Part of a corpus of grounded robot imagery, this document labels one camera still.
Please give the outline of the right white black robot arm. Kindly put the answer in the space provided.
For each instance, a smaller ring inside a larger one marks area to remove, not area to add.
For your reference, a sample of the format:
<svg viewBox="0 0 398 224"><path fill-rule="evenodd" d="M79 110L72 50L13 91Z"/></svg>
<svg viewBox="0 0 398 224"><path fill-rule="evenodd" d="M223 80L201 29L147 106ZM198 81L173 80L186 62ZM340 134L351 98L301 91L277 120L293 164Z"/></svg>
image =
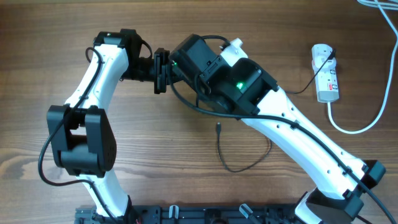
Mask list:
<svg viewBox="0 0 398 224"><path fill-rule="evenodd" d="M307 119L260 65L248 58L239 39L210 49L192 34L170 54L173 72L206 104L205 113L235 118L276 143L313 180L294 216L302 223L350 223L385 174L377 160L343 150Z"/></svg>

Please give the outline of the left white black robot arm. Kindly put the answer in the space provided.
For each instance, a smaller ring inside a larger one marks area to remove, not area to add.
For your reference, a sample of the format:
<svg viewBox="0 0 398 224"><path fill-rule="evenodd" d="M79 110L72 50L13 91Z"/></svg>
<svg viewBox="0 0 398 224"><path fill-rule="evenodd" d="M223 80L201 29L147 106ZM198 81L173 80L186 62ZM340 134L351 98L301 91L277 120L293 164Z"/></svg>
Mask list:
<svg viewBox="0 0 398 224"><path fill-rule="evenodd" d="M49 136L39 156L40 178L53 184L43 170L44 154L51 147L56 166L89 191L96 204L92 217L100 223L132 223L138 218L113 169L117 144L107 110L124 79L153 82L156 94L166 91L170 52L159 48L142 57L143 45L147 42L134 29L100 32L87 48L93 56L79 86L63 105L52 105L47 112Z"/></svg>

